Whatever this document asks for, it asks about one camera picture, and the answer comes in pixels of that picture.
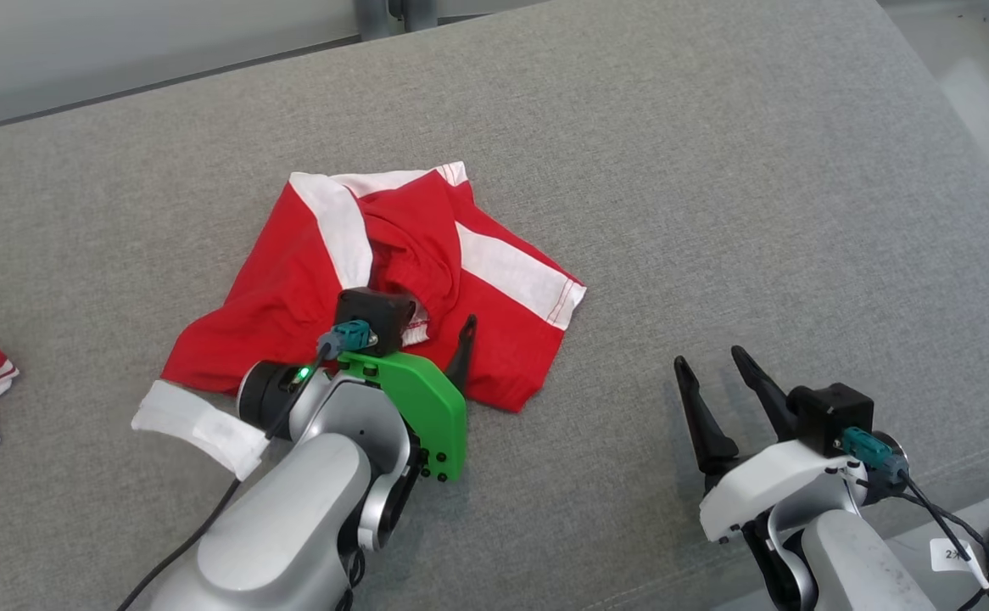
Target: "couch cushion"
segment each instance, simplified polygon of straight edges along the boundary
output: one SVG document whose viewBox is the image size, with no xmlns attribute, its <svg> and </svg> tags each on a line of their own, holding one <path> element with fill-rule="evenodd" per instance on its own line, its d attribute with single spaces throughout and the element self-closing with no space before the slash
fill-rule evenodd
<svg viewBox="0 0 989 611">
<path fill-rule="evenodd" d="M 117 606 L 226 489 L 129 422 L 290 171 L 453 160 L 589 293 L 524 413 L 470 407 L 463 480 L 417 486 L 358 608 L 761 586 L 697 524 L 680 353 L 747 450 L 733 344 L 875 398 L 945 507 L 989 495 L 989 167 L 878 5 L 555 0 L 0 128 L 0 608 Z"/>
</svg>

